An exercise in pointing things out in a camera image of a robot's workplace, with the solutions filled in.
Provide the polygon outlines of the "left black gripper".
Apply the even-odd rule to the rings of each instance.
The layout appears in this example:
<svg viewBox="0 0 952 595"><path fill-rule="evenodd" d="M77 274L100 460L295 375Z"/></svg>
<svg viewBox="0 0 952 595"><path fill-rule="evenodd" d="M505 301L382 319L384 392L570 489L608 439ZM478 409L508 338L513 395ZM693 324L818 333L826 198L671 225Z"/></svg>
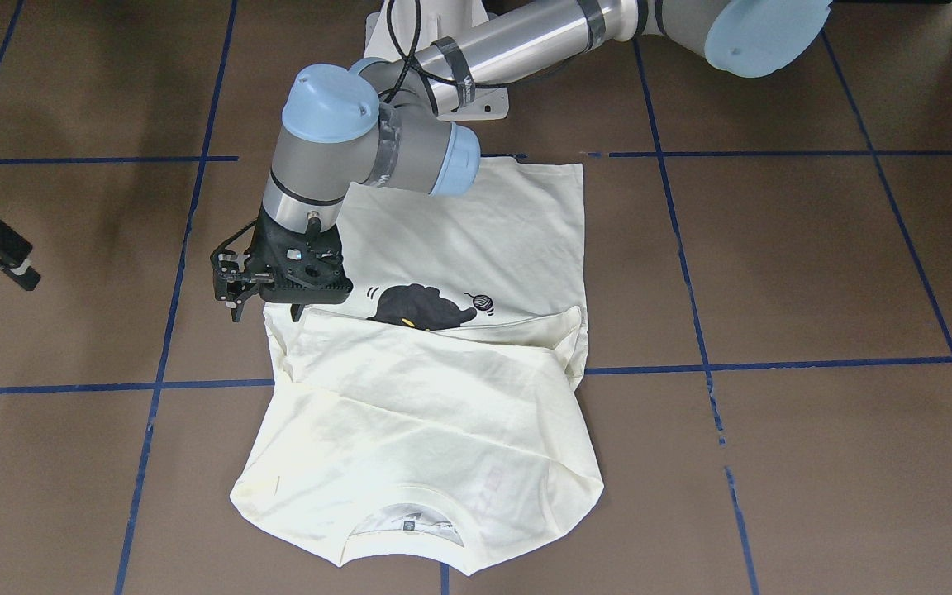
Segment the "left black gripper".
<svg viewBox="0 0 952 595"><path fill-rule="evenodd" d="M291 321L301 321L306 305L336 305L347 300L354 284L344 271L337 227L314 234L293 232L261 208L245 265L245 290L228 293L231 321L240 323L246 301L257 293L265 302L288 305Z"/></svg>

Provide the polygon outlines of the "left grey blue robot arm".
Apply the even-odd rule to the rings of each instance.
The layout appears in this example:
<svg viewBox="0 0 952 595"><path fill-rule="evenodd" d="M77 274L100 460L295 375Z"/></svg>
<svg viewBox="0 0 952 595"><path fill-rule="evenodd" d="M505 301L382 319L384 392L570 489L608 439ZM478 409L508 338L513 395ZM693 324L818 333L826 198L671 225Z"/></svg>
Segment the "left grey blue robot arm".
<svg viewBox="0 0 952 595"><path fill-rule="evenodd" d="M421 45L419 7L409 46L383 8L393 57L349 68L311 64L296 75L283 109L250 247L212 252L214 294L240 321L258 295L288 305L340 304L352 291L336 227L354 184L457 196L475 181L475 133L445 114L484 91L569 63L606 41L672 39L740 78L763 78L797 59L831 11L828 1L533 1Z"/></svg>

